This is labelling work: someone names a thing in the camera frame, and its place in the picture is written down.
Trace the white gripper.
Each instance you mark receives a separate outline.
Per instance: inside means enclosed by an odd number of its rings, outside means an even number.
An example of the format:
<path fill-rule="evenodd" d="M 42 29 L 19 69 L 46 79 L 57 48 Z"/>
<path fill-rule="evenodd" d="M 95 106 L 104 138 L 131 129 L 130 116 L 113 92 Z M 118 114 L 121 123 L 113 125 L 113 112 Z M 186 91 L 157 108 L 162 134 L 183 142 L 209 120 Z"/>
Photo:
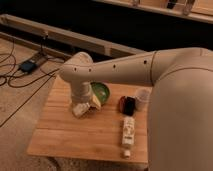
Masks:
<path fill-rule="evenodd" d="M 70 84 L 72 105 L 89 103 L 92 99 L 92 88 L 89 82 L 73 82 Z"/>

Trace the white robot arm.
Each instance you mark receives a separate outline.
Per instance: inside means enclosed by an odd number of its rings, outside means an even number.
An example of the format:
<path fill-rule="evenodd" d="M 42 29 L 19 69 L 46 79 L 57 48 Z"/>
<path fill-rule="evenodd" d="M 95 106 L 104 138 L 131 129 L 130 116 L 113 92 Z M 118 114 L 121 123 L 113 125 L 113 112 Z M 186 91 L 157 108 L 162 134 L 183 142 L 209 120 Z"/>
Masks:
<path fill-rule="evenodd" d="M 149 171 L 213 171 L 212 50 L 159 50 L 97 63 L 79 52 L 60 77 L 77 103 L 91 99 L 93 81 L 150 86 Z"/>

